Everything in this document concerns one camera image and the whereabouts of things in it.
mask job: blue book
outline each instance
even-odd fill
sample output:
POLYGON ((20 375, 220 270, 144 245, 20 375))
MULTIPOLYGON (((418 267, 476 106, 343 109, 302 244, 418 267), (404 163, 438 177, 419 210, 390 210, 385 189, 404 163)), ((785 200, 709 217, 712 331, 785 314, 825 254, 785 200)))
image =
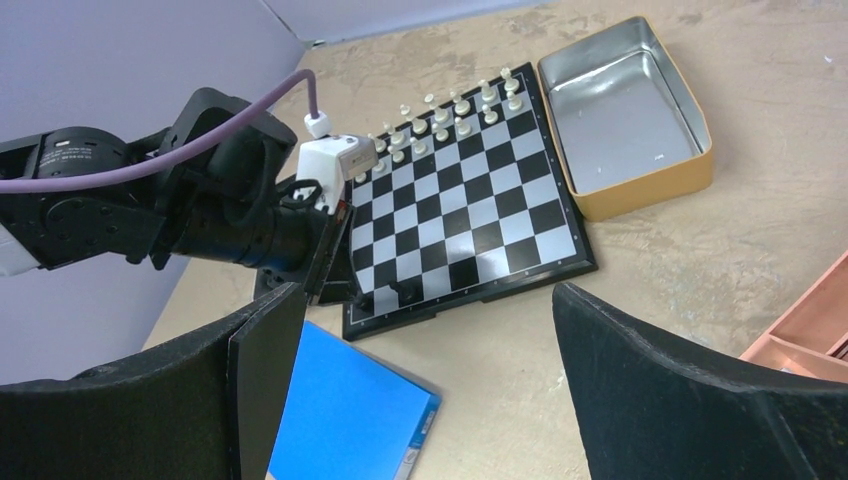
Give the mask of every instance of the blue book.
POLYGON ((412 380, 305 322, 268 470, 277 480, 403 480, 441 404, 412 380))

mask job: white pawn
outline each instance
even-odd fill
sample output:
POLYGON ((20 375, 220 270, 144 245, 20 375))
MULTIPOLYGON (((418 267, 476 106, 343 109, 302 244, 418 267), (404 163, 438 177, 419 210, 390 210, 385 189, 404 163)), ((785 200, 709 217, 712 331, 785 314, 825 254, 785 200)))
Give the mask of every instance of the white pawn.
POLYGON ((448 131, 436 122, 433 122, 433 134, 436 136, 437 142, 444 142, 448 139, 448 131))
POLYGON ((383 153, 386 151, 386 141, 379 137, 374 137, 374 135, 368 134, 368 138, 374 141, 374 148, 377 149, 377 153, 383 153))
POLYGON ((412 145, 412 151, 415 152, 416 155, 424 155, 424 153, 427 152, 427 144, 415 137, 409 139, 409 144, 412 145))
POLYGON ((498 112, 492 110, 492 107, 483 105, 483 113, 485 114, 483 121, 486 125, 494 125, 498 122, 498 112))
POLYGON ((448 121, 448 111, 436 104, 436 97, 432 93, 428 93, 424 97, 424 103, 433 111, 433 119, 437 123, 445 123, 448 121))
POLYGON ((521 110, 521 98, 516 96, 514 92, 507 92, 506 98, 509 100, 509 109, 513 112, 521 110))
POLYGON ((403 161, 403 150, 398 150, 394 145, 389 145, 389 153, 392 154, 392 161, 400 163, 403 161))
POLYGON ((462 96, 453 90, 451 91, 451 98, 453 99, 453 109, 456 114, 460 117, 463 115, 468 115, 468 112, 471 111, 471 103, 469 103, 468 100, 463 100, 462 96))
POLYGON ((518 91, 518 80, 512 77, 512 71, 509 69, 509 67, 504 67, 501 69, 501 78, 505 80, 504 89, 507 92, 518 91))
POLYGON ((468 124, 462 117, 456 117, 454 119, 454 123, 456 124, 456 136, 459 138, 467 137, 469 133, 471 133, 471 125, 468 124))
POLYGON ((494 102, 495 98, 498 96, 497 90, 492 88, 492 86, 489 85, 489 82, 486 80, 480 80, 478 85, 480 85, 480 93, 483 96, 483 101, 486 103, 494 102))
POLYGON ((406 140, 406 135, 404 135, 403 132, 395 130, 395 127, 393 127, 389 122, 383 122, 383 128, 385 128, 386 133, 390 135, 389 140, 392 142, 392 145, 400 145, 404 140, 406 140))

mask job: white square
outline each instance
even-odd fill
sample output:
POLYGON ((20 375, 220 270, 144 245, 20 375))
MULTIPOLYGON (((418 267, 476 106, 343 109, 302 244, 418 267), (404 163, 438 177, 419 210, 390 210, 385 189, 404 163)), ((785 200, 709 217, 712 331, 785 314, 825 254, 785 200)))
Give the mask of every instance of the white square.
POLYGON ((442 217, 436 217, 418 225, 418 245, 424 248, 445 239, 445 224, 442 217))
POLYGON ((500 247, 477 255, 477 274, 480 282, 491 282, 509 276, 509 261, 506 248, 500 247))
POLYGON ((537 207, 543 203, 559 198, 559 189, 553 175, 545 175, 521 186, 527 208, 537 207))
POLYGON ((539 260, 543 264, 563 260, 577 254, 568 225, 536 235, 536 246, 539 250, 539 260))
POLYGON ((374 187, 371 182, 359 185, 353 189, 353 206, 359 207, 370 202, 374 195, 374 187))
POLYGON ((412 205, 395 212, 395 231, 403 232, 418 225, 418 208, 412 205))
POLYGON ((374 243, 374 224, 371 222, 360 225, 350 233, 350 249, 359 250, 374 243))
POLYGON ((392 172, 392 188, 395 190, 405 185, 409 185, 413 180, 415 180, 415 173, 412 171, 411 163, 408 163, 392 172))
POLYGON ((452 143, 446 147, 436 150, 436 170, 444 170, 451 165, 459 163, 459 146, 452 143))
POLYGON ((445 240, 448 263, 456 263, 474 256, 474 237, 471 232, 463 232, 445 240))
POLYGON ((395 258, 395 236, 389 235, 388 237, 377 240, 374 242, 374 265, 379 265, 383 262, 388 262, 389 260, 395 258))
POLYGON ((439 193, 439 177, 431 173, 415 182, 415 201, 420 202, 425 198, 439 193))
POLYGON ((443 297, 451 293, 450 270, 447 266, 444 266, 424 272, 424 275, 421 276, 421 283, 424 286, 424 300, 443 297))
POLYGON ((486 160, 486 152, 468 157, 460 163, 462 169, 462 180, 467 182, 472 178, 489 173, 489 162, 486 160))
POLYGON ((371 218, 386 216, 395 209, 395 197, 392 192, 381 195, 371 202, 371 218))
POLYGON ((362 293, 374 290, 374 267, 356 272, 356 278, 359 280, 359 288, 362 289, 362 293))
POLYGON ((518 165, 510 163, 489 174, 492 179, 492 192, 497 195, 521 185, 521 174, 518 165))
POLYGON ((417 275, 421 275, 421 250, 413 250, 397 258, 397 281, 417 275))
POLYGON ((467 206, 468 199, 465 197, 465 185, 460 184, 440 193, 439 201, 442 204, 442 215, 467 206))
POLYGON ((518 212, 501 219, 501 233, 504 245, 524 240, 533 236, 533 222, 527 210, 518 212))
POLYGON ((471 228, 479 228, 498 220, 498 206, 494 197, 484 198, 468 206, 471 228))

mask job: black pawn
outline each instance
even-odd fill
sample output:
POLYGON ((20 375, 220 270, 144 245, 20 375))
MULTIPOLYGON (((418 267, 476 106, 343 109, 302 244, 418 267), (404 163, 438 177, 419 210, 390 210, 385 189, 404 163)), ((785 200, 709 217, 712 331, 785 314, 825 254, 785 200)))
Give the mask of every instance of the black pawn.
POLYGON ((391 281, 389 282, 389 288, 397 292, 400 303, 408 303, 415 300, 415 289, 410 286, 391 281))

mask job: table surface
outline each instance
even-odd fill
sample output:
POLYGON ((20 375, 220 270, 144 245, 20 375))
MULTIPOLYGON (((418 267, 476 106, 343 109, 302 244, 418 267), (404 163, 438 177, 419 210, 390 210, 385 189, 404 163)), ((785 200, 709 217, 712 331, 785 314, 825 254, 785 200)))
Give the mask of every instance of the table surface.
MULTIPOLYGON (((702 192, 588 224, 600 270, 579 286, 739 355, 848 248, 848 9, 842 2, 570 0, 308 52, 336 132, 379 133, 398 106, 467 90, 633 15, 651 20, 711 129, 702 192)), ((306 95, 276 114, 300 138, 306 95)), ((284 175, 294 171, 294 159, 284 175)), ((190 262, 155 345, 250 301, 254 272, 190 262)), ((552 287, 358 342, 443 389, 415 480, 588 478, 557 350, 552 287)), ((336 334, 339 308, 308 317, 336 334)))

